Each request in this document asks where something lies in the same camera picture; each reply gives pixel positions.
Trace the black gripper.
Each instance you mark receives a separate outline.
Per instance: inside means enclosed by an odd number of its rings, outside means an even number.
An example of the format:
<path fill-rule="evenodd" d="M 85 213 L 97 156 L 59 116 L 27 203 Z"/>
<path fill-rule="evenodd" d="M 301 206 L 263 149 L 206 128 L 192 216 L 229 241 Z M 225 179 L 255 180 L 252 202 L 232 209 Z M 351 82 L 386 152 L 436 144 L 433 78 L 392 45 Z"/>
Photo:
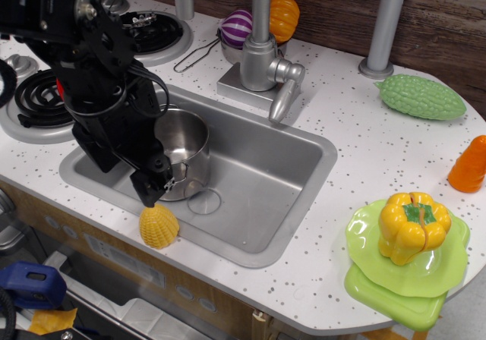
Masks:
<path fill-rule="evenodd" d="M 154 207 L 173 180 L 169 158 L 155 137 L 155 124 L 169 103 L 162 79 L 133 61 L 111 105 L 85 112 L 66 107 L 75 120 L 75 139 L 101 172 L 110 172 L 121 161 L 135 170 L 131 183 L 145 207 Z"/>

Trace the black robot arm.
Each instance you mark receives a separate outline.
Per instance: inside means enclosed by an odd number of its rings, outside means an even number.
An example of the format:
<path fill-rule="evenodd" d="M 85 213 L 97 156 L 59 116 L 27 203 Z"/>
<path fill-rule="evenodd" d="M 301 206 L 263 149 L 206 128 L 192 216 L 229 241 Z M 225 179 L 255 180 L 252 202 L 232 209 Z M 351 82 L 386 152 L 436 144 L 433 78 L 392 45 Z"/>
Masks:
<path fill-rule="evenodd" d="M 155 92 L 163 81 L 135 58 L 136 42 L 119 16 L 101 0 L 1 0 L 1 35 L 51 68 L 74 138 L 102 171 L 129 164 L 147 207 L 171 190 L 171 163 L 155 135 L 166 111 Z"/>

